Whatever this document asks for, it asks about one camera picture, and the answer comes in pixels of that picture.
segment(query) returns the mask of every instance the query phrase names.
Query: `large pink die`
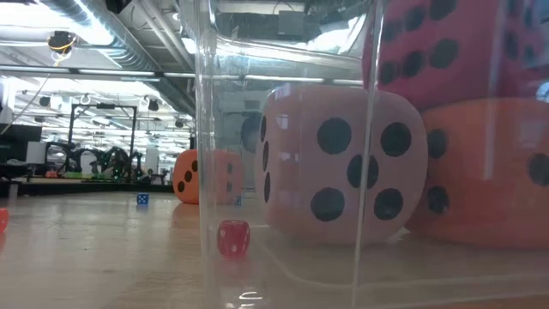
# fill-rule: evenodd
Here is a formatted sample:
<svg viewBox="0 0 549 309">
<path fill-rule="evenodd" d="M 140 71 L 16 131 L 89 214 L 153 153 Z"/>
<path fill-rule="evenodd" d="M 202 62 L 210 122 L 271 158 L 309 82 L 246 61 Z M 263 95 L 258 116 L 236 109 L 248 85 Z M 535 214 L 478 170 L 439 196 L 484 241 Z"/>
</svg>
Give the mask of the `large pink die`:
<svg viewBox="0 0 549 309">
<path fill-rule="evenodd" d="M 396 94 L 375 105 L 363 241 L 398 231 L 421 196 L 425 128 Z M 256 194 L 266 222 L 282 233 L 330 244 L 356 240 L 367 92 L 290 86 L 267 100 L 256 146 Z"/>
<path fill-rule="evenodd" d="M 379 46 L 379 89 L 418 109 L 492 96 L 535 95 L 542 74 L 525 63 L 543 54 L 540 0 L 392 0 Z M 373 31 L 365 40 L 365 86 Z"/>
</svg>

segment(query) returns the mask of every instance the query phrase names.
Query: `small blue die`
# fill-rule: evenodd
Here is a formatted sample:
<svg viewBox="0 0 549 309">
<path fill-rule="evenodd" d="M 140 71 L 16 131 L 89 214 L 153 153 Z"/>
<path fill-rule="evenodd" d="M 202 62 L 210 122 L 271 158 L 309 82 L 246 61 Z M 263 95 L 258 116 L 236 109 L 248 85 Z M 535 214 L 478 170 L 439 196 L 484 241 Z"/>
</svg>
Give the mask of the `small blue die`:
<svg viewBox="0 0 549 309">
<path fill-rule="evenodd" d="M 137 204 L 148 205 L 148 193 L 137 193 Z"/>
</svg>

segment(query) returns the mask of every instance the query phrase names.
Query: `black dot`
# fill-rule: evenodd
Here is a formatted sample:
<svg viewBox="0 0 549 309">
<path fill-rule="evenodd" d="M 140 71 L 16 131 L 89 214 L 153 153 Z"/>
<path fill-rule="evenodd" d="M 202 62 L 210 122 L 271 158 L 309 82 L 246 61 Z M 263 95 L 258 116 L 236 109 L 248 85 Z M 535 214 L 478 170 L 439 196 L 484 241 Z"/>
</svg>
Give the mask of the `black dot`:
<svg viewBox="0 0 549 309">
<path fill-rule="evenodd" d="M 377 164 L 376 158 L 371 155 L 370 163 L 368 163 L 368 179 L 366 182 L 366 188 L 371 189 L 376 185 L 377 177 L 379 177 L 379 165 Z"/>
<path fill-rule="evenodd" d="M 434 21 L 440 21 L 452 13 L 457 6 L 457 0 L 431 0 L 429 16 Z"/>
<path fill-rule="evenodd" d="M 265 140 L 265 134 L 267 134 L 267 119 L 265 118 L 265 116 L 263 116 L 263 118 L 261 119 L 261 142 Z"/>
<path fill-rule="evenodd" d="M 532 8 L 527 8 L 524 10 L 524 26 L 526 29 L 532 29 L 534 26 L 534 16 L 532 13 Z"/>
<path fill-rule="evenodd" d="M 268 142 L 263 145 L 263 171 L 267 170 L 268 163 Z"/>
<path fill-rule="evenodd" d="M 429 55 L 429 64 L 436 69 L 446 69 L 457 59 L 459 51 L 456 40 L 441 39 Z"/>
<path fill-rule="evenodd" d="M 383 85 L 391 83 L 398 77 L 398 63 L 386 62 L 381 65 L 381 71 L 379 72 L 379 81 Z"/>
<path fill-rule="evenodd" d="M 379 192 L 374 202 L 374 215 L 379 220 L 395 219 L 402 210 L 404 199 L 397 189 L 389 188 Z"/>
<path fill-rule="evenodd" d="M 397 157 L 404 155 L 412 143 L 412 134 L 403 123 L 392 123 L 383 130 L 381 147 L 385 154 Z"/>
<path fill-rule="evenodd" d="M 549 157 L 546 154 L 534 154 L 528 162 L 528 175 L 537 185 L 549 185 Z"/>
<path fill-rule="evenodd" d="M 448 210 L 448 193 L 441 186 L 434 186 L 427 192 L 427 207 L 435 214 L 443 214 Z"/>
<path fill-rule="evenodd" d="M 517 16 L 518 15 L 518 3 L 516 0 L 507 1 L 507 16 Z"/>
<path fill-rule="evenodd" d="M 402 32 L 401 21 L 393 20 L 386 21 L 383 24 L 383 31 L 381 33 L 381 40 L 385 42 L 390 42 Z"/>
<path fill-rule="evenodd" d="M 524 47 L 523 61 L 526 65 L 534 65 L 537 57 L 534 48 L 531 45 Z"/>
<path fill-rule="evenodd" d="M 190 171 L 187 171 L 185 173 L 185 181 L 190 182 L 192 180 L 192 173 Z"/>
<path fill-rule="evenodd" d="M 263 185 L 263 197 L 265 198 L 265 203 L 268 202 L 268 198 L 271 195 L 271 174 L 267 173 L 265 176 L 265 184 Z"/>
<path fill-rule="evenodd" d="M 426 11 L 425 5 L 418 5 L 411 8 L 404 17 L 404 28 L 406 31 L 418 29 L 425 19 Z"/>
<path fill-rule="evenodd" d="M 362 155 L 355 155 L 347 165 L 347 180 L 352 187 L 360 186 L 360 172 L 362 171 Z"/>
<path fill-rule="evenodd" d="M 330 118 L 317 131 L 318 146 L 329 155 L 337 155 L 351 142 L 351 126 L 341 118 Z"/>
<path fill-rule="evenodd" d="M 333 221 L 340 217 L 345 208 L 345 197 L 334 188 L 324 188 L 311 200 L 311 211 L 323 222 Z"/>
<path fill-rule="evenodd" d="M 441 129 L 432 130 L 427 136 L 429 157 L 440 159 L 446 153 L 446 133 Z"/>
<path fill-rule="evenodd" d="M 412 51 L 404 58 L 402 65 L 402 74 L 404 77 L 414 77 L 419 74 L 423 68 L 425 57 L 421 51 Z"/>
<path fill-rule="evenodd" d="M 511 60 L 518 59 L 518 41 L 515 33 L 507 31 L 505 33 L 505 55 Z"/>
</svg>

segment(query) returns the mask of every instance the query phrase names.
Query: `ductwork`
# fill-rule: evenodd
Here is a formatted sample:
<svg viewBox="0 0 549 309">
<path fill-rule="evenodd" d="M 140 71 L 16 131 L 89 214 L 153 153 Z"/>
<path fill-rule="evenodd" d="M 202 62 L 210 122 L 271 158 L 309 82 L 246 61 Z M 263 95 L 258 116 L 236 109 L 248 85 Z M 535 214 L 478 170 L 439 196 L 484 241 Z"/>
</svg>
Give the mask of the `ductwork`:
<svg viewBox="0 0 549 309">
<path fill-rule="evenodd" d="M 110 35 L 109 46 L 120 47 L 118 50 L 101 51 L 124 70 L 160 71 L 161 67 L 143 49 L 137 39 L 113 15 L 100 0 L 42 0 L 41 3 L 56 11 L 63 17 L 71 19 L 86 31 L 82 36 L 90 44 L 105 44 L 105 36 Z M 172 81 L 163 78 L 160 82 L 149 82 L 148 85 L 159 91 L 162 98 L 176 111 L 195 116 L 194 99 Z"/>
</svg>

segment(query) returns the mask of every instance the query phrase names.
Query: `ceiling pipe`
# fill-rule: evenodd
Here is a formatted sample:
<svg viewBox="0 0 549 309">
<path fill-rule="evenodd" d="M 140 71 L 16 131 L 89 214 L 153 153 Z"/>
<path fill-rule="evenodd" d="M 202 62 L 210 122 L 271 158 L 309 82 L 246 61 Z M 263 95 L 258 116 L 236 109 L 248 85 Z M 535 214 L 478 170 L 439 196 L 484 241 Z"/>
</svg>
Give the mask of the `ceiling pipe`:
<svg viewBox="0 0 549 309">
<path fill-rule="evenodd" d="M 134 1 L 134 7 L 137 9 L 139 14 L 142 15 L 142 17 L 145 19 L 145 21 L 151 27 L 151 29 L 153 29 L 154 34 L 156 34 L 156 36 L 160 39 L 162 44 L 168 49 L 172 57 L 175 58 L 175 61 L 177 61 L 178 64 L 181 65 L 184 69 L 186 70 L 191 69 L 190 65 L 185 61 L 185 59 L 183 59 L 183 56 L 181 56 L 181 54 L 179 54 L 178 51 L 176 51 L 175 48 L 173 48 L 172 44 L 168 41 L 166 36 L 164 36 L 162 31 L 160 31 L 160 28 L 153 21 L 153 18 L 151 18 L 147 10 L 143 7 L 142 1 L 141 0 Z"/>
<path fill-rule="evenodd" d="M 183 42 L 181 41 L 181 39 L 178 39 L 178 37 L 173 33 L 172 29 L 166 22 L 166 19 L 164 19 L 164 16 L 158 11 L 158 8 L 153 3 L 151 3 L 151 0 L 140 0 L 137 2 L 138 3 L 143 2 L 145 6 L 148 7 L 148 11 L 150 11 L 151 15 L 156 19 L 156 21 L 164 29 L 165 34 L 175 45 L 175 48 L 178 49 L 180 55 L 183 56 L 187 64 L 194 66 L 194 60 L 190 56 L 187 49 L 183 46 Z"/>
<path fill-rule="evenodd" d="M 101 53 L 120 65 L 122 69 L 162 70 L 128 28 L 100 0 L 42 0 L 41 3 L 61 16 L 70 18 L 81 27 L 91 28 L 93 30 L 91 33 L 96 33 L 97 36 L 105 33 L 111 35 L 112 43 L 109 46 L 123 47 L 123 49 L 105 50 Z M 89 44 L 96 44 L 96 42 L 90 41 L 88 37 L 84 39 Z M 195 116 L 196 106 L 193 97 L 172 81 L 162 78 L 160 82 L 148 83 L 148 85 L 156 88 L 163 99 L 176 111 Z"/>
</svg>

